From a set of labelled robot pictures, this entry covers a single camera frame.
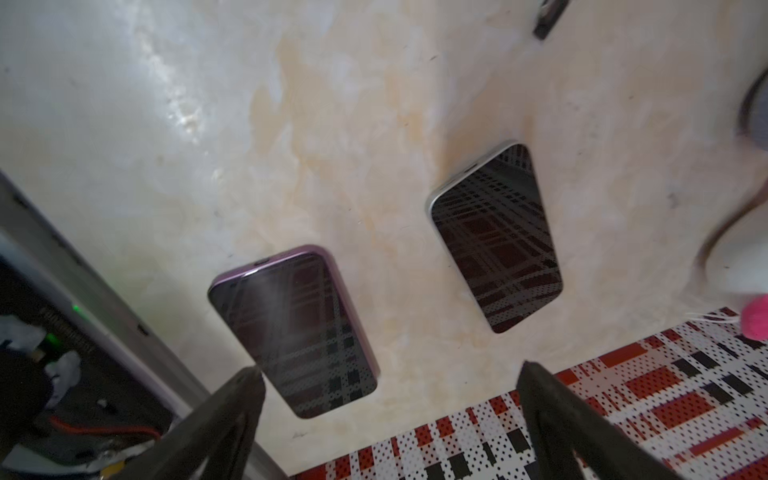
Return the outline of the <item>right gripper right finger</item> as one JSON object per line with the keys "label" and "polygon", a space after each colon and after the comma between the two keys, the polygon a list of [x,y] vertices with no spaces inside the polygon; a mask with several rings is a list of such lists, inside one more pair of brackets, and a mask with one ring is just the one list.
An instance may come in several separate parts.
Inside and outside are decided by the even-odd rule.
{"label": "right gripper right finger", "polygon": [[526,361],[517,381],[543,479],[582,479],[578,459],[600,479],[678,479],[541,364]]}

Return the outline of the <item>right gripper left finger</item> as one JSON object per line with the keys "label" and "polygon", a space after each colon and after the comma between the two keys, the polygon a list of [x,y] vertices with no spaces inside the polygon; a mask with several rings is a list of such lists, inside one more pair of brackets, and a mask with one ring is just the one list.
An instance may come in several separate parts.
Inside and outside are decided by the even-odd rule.
{"label": "right gripper left finger", "polygon": [[266,396],[258,367],[241,369],[116,479],[241,479]]}

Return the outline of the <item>purple-edged black smartphone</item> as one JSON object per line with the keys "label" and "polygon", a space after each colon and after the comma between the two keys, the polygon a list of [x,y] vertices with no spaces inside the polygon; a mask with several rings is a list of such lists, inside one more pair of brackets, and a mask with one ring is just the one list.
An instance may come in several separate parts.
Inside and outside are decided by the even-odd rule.
{"label": "purple-edged black smartphone", "polygon": [[324,248],[304,245],[225,272],[207,297],[297,417],[376,390],[375,361]]}

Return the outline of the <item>silver-edged black smartphone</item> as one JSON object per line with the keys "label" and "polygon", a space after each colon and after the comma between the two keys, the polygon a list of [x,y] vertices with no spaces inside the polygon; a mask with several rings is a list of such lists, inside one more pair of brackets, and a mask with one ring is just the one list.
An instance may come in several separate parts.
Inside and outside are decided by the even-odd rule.
{"label": "silver-edged black smartphone", "polygon": [[426,211],[491,330],[555,300],[563,279],[528,147],[508,140],[432,193]]}

